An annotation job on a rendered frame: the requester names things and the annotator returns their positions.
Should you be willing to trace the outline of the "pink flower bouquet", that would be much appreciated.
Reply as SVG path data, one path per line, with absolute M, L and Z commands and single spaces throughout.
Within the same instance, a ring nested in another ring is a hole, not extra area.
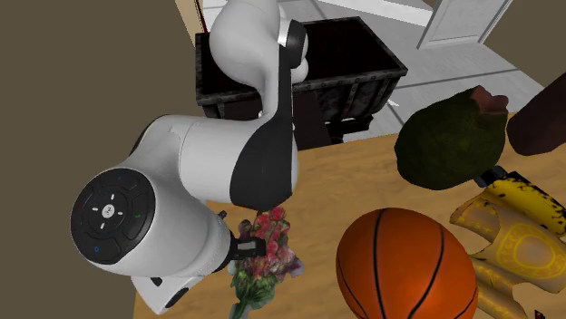
M 267 245 L 265 256 L 231 261 L 228 266 L 232 276 L 230 286 L 235 288 L 239 299 L 230 308 L 229 319 L 249 319 L 251 310 L 263 307 L 274 298 L 276 285 L 287 274 L 292 277 L 301 275 L 304 265 L 288 246 L 290 223 L 286 221 L 284 208 L 259 212 L 254 222 L 241 221 L 238 230 L 240 239 L 258 237 Z

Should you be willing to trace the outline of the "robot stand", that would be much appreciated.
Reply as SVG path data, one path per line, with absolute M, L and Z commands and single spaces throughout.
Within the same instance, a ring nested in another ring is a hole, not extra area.
M 313 92 L 293 94 L 293 123 L 298 150 L 310 150 L 332 144 Z

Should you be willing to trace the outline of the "orange basketball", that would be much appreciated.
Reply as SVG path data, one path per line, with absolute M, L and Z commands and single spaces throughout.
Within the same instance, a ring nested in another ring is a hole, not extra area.
M 473 319 L 479 288 L 455 236 L 432 218 L 381 208 L 342 235 L 337 283 L 356 319 Z

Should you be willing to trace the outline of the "black riveted metal cart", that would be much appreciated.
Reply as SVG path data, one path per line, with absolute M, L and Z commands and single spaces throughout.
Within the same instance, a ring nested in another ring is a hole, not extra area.
M 407 67 L 358 16 L 304 24 L 309 38 L 308 76 L 293 87 L 317 97 L 332 143 L 368 129 Z M 214 63 L 207 34 L 197 34 L 196 102 L 209 118 L 258 117 L 259 94 L 234 82 Z

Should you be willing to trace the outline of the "dark green lumpy sack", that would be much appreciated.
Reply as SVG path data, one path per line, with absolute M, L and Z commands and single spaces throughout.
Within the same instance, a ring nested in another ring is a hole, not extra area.
M 477 85 L 414 113 L 394 146 L 400 176 L 431 190 L 479 177 L 503 153 L 508 103 Z

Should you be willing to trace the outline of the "golden ornate emblem object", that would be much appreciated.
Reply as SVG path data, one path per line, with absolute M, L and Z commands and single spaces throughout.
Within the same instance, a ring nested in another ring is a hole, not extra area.
M 457 208 L 450 222 L 489 241 L 470 258 L 477 306 L 493 319 L 528 319 L 513 298 L 515 285 L 528 282 L 553 294 L 566 288 L 566 244 L 523 213 L 477 196 Z

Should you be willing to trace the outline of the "spotted yellow banana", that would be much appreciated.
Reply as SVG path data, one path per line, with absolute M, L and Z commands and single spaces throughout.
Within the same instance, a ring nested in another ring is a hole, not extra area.
M 473 180 L 483 188 L 482 198 L 524 214 L 558 238 L 566 237 L 566 207 L 517 171 L 494 166 Z

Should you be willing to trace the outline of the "white panelled door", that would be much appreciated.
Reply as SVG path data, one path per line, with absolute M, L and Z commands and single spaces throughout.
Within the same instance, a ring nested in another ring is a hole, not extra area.
M 419 50 L 482 44 L 513 0 L 436 0 Z

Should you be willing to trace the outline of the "dark brown rounded object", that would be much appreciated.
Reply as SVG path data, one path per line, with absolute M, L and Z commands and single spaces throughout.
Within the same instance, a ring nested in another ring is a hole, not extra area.
M 566 143 L 566 72 L 534 96 L 507 124 L 512 148 L 523 156 Z

